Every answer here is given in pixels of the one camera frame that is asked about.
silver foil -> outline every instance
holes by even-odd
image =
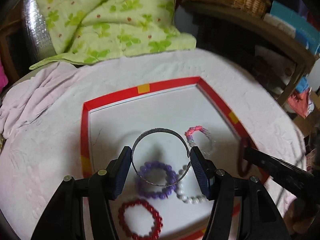
[[[56,55],[51,38],[36,0],[23,0],[28,50],[34,63]]]

metal bangle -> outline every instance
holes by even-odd
[[[134,171],[135,171],[135,172],[137,173],[137,175],[138,175],[141,179],[143,179],[145,182],[147,182],[147,183],[149,183],[149,184],[151,184],[151,185],[154,185],[154,186],[168,187],[168,186],[172,186],[172,185],[177,184],[180,180],[183,179],[183,177],[187,174],[187,172],[188,172],[188,170],[189,170],[189,168],[190,168],[190,166],[191,166],[191,162],[188,163],[186,171],[182,174],[182,176],[181,176],[176,182],[174,182],[174,183],[172,183],[172,184],[167,184],[167,185],[158,185],[158,184],[154,184],[154,183],[148,181],[148,180],[145,179],[142,175],[139,174],[139,172],[137,171],[137,169],[136,169],[136,167],[134,166],[134,163],[133,163],[133,153],[134,153],[134,150],[135,150],[137,144],[138,144],[144,137],[146,137],[147,135],[152,134],[152,133],[157,133],[157,132],[170,133],[170,134],[178,137],[178,138],[180,139],[180,141],[182,141],[184,147],[186,148],[187,157],[190,158],[190,151],[189,151],[189,149],[188,149],[188,146],[187,146],[186,142],[185,142],[184,139],[181,137],[181,135],[179,135],[178,133],[176,133],[175,131],[172,131],[172,130],[170,130],[170,129],[166,129],[166,128],[153,128],[153,129],[151,129],[151,130],[148,130],[148,131],[145,131],[144,133],[142,133],[142,134],[136,139],[136,141],[134,142],[133,147],[132,147],[132,152],[131,152],[131,163],[132,163],[132,166],[133,166],[133,168],[134,168]]]

tray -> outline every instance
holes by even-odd
[[[85,102],[81,121],[83,176],[91,176],[105,168],[112,159],[118,157],[124,146],[132,147],[136,138],[146,130],[168,128],[185,139],[184,133],[196,125],[208,129],[216,140],[216,150],[209,159],[217,168],[226,170],[233,177],[240,177],[236,169],[239,141],[249,135],[236,115],[200,77],[144,84]],[[193,137],[200,149],[209,143],[200,132],[195,132]],[[154,160],[171,165],[176,172],[189,161],[180,140],[164,133],[148,135],[135,150],[136,167]],[[259,177],[263,183],[268,178],[256,166],[252,166],[248,177],[252,175]],[[110,202],[120,239],[127,237],[118,224],[118,208],[123,202],[139,197],[135,190],[136,177],[131,167],[123,193],[116,201]],[[187,195],[201,194],[192,170],[183,182],[187,185]],[[154,186],[148,186],[148,189],[157,190]],[[161,239],[195,240],[203,236],[213,201],[185,204],[175,193],[165,200],[148,201],[163,217]],[[239,200],[236,199],[234,215],[239,208]],[[153,225],[151,215],[141,206],[127,210],[125,218],[131,231],[139,235],[147,235]],[[233,228],[231,231],[230,234],[236,234],[237,230]]]

bracelet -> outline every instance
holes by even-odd
[[[131,151],[131,163],[132,163],[132,166],[134,168],[134,171],[137,173],[137,175],[143,179],[145,182],[151,184],[151,185],[154,185],[154,186],[159,186],[159,187],[168,187],[168,186],[173,186],[175,184],[177,184],[180,180],[183,179],[183,177],[187,174],[190,166],[191,166],[191,162],[188,163],[187,165],[187,169],[186,171],[184,172],[184,174],[182,174],[182,176],[177,180],[177,181],[174,181],[173,183],[170,183],[168,185],[158,185],[158,184],[155,184],[155,183],[152,183],[150,181],[148,181],[147,179],[145,179],[138,171],[137,171],[137,168],[134,166],[134,163],[133,163],[133,153],[134,153],[134,150],[137,146],[137,144],[147,135],[149,134],[152,134],[152,133],[157,133],[157,132],[164,132],[164,133],[170,133],[176,137],[178,137],[178,139],[183,143],[184,147],[186,148],[186,151],[187,151],[187,157],[190,158],[190,151],[189,151],[189,148],[188,148],[188,145],[186,144],[186,142],[184,141],[184,139],[181,137],[180,134],[176,133],[175,131],[172,131],[170,129],[166,129],[166,128],[153,128],[151,130],[148,130],[148,131],[145,131],[144,133],[142,133],[137,139],[136,141],[134,142],[133,146],[132,146],[132,151]]]
[[[167,181],[168,184],[172,184],[178,179],[177,173],[172,170],[172,167],[170,165],[167,165],[165,163],[161,163],[161,162],[158,162],[158,161],[146,162],[144,164],[145,164],[144,166],[140,167],[140,175],[141,176],[145,176],[146,173],[148,173],[152,169],[162,169],[167,174],[166,181]],[[168,196],[172,194],[173,190],[176,189],[176,185],[167,186],[162,190],[162,192],[161,191],[158,191],[158,192],[154,192],[154,191],[146,192],[144,190],[144,181],[142,179],[140,179],[140,177],[138,177],[137,181],[136,181],[136,188],[137,188],[138,194],[140,196],[145,197],[145,198],[165,199],[165,198],[168,198]]]
[[[144,206],[146,210],[148,210],[151,213],[155,221],[154,229],[149,234],[149,236],[138,236],[136,233],[132,233],[124,220],[125,209],[128,207],[133,207],[135,205]],[[144,199],[136,199],[135,201],[123,203],[122,206],[119,208],[118,219],[119,225],[122,227],[123,231],[125,232],[125,235],[127,237],[131,237],[133,240],[156,240],[159,238],[161,228],[163,227],[162,217],[160,216],[159,212],[153,206],[151,206],[148,201]]]
[[[211,150],[210,150],[210,153],[206,153],[206,152],[203,152],[201,151],[204,155],[210,155],[214,150],[215,150],[215,147],[214,147],[214,142],[215,140],[213,139],[211,133],[203,128],[202,126],[198,125],[198,126],[195,126],[195,127],[190,127],[188,131],[186,131],[184,133],[184,135],[187,137],[187,142],[189,144],[189,146],[192,148],[193,146],[196,146],[195,144],[195,141],[193,139],[193,136],[192,134],[195,132],[195,131],[200,131],[202,132],[208,139],[209,141],[211,142]]]
[[[184,171],[185,171],[185,168],[186,168],[186,165],[183,166],[183,168],[179,171],[179,174],[183,174]],[[207,201],[207,198],[205,195],[200,195],[200,196],[186,196],[184,194],[184,191],[183,191],[183,184],[182,184],[182,181],[180,181],[178,184],[177,184],[177,189],[176,189],[176,193],[177,193],[177,196],[180,200],[182,200],[184,203],[186,204],[198,204],[198,203],[204,203]]]

wooden table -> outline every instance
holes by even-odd
[[[216,17],[248,29],[276,46],[279,50],[286,54],[289,59],[296,63],[296,69],[291,77],[290,82],[277,99],[279,105],[284,105],[284,103],[287,101],[287,98],[291,95],[299,83],[300,79],[304,75],[311,72],[315,63],[315,56],[313,56],[308,50],[300,45],[295,39],[278,28],[270,25],[269,23],[266,23],[259,18],[252,17],[239,9],[226,6],[204,4],[190,0],[183,2],[182,6],[191,13]]]

